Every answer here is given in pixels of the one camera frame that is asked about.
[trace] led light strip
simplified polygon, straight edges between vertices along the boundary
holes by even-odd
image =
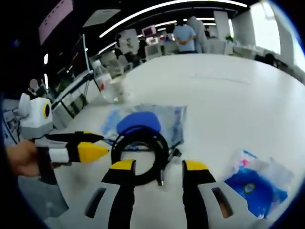
[[[163,31],[163,30],[166,30],[166,28],[160,28],[160,29],[158,29],[158,32]]]
[[[175,24],[175,23],[177,23],[176,20],[174,20],[174,21],[168,21],[168,22],[163,22],[163,23],[160,23],[160,24],[156,24],[156,25],[154,25],[154,26],[155,26],[155,27],[160,27],[160,26],[170,25],[170,24]]]
[[[130,19],[137,17],[143,13],[146,13],[148,11],[160,8],[160,7],[164,7],[164,6],[169,6],[169,5],[173,5],[173,4],[178,4],[178,3],[184,3],[184,2],[194,2],[194,1],[216,1],[216,2],[223,2],[223,3],[228,3],[228,4],[233,4],[233,5],[237,5],[237,6],[241,6],[241,7],[247,7],[246,4],[240,3],[240,2],[236,2],[236,1],[231,1],[231,0],[174,0],[174,1],[169,1],[169,2],[165,2],[165,3],[161,3],[155,6],[151,6],[148,7],[144,10],[141,10],[137,13],[134,13],[130,16],[128,16],[127,18],[119,21],[118,23],[114,24],[113,26],[111,26],[109,29],[107,29],[105,32],[103,32],[100,35],[100,38],[102,38],[103,36],[105,36],[106,34],[110,33],[112,30],[114,30],[116,27],[118,27],[119,25],[122,25],[123,23],[129,21]]]
[[[102,50],[99,51],[98,55],[100,55],[103,51],[109,49],[111,46],[114,46],[115,44],[116,44],[116,42],[113,42],[110,45],[106,46],[105,48],[103,48]]]
[[[49,54],[45,54],[44,55],[44,59],[43,59],[43,63],[47,64],[48,63],[48,58],[49,58]]]
[[[212,26],[215,26],[216,23],[203,23],[203,25],[212,25]]]
[[[197,21],[214,21],[215,18],[196,18]]]
[[[49,89],[49,81],[48,81],[48,75],[44,74],[44,84],[46,85],[46,89]]]

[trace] window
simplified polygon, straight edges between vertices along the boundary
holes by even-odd
[[[229,19],[229,27],[230,27],[230,35],[231,37],[234,37],[234,31],[233,31],[233,25],[231,19]]]
[[[259,2],[250,8],[256,46],[280,54],[280,34],[269,3]]]

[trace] coiled cable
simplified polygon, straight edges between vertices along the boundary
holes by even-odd
[[[156,179],[158,185],[162,186],[164,169],[168,164],[168,158],[170,158],[169,148],[164,137],[159,132],[144,125],[135,125],[125,129],[113,142],[112,164],[121,160],[123,150],[131,144],[144,145],[155,153],[152,167],[146,173],[135,177],[135,185],[144,185]]]

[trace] rectangular slot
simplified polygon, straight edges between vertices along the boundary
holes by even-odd
[[[101,198],[103,197],[106,189],[105,188],[99,188],[94,195],[92,196],[91,200],[89,201],[89,204],[87,208],[85,209],[85,215],[89,218],[94,218],[96,209],[100,203]]]
[[[219,204],[223,217],[226,219],[226,218],[229,218],[230,216],[232,216],[233,215],[232,208],[231,208],[227,198],[225,197],[223,192],[220,190],[220,188],[218,188],[218,187],[212,188],[212,192],[217,199],[217,202]]]

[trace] pink screen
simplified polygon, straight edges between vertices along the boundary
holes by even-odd
[[[56,26],[73,11],[72,0],[61,0],[42,22],[39,30],[40,44],[42,45]]]

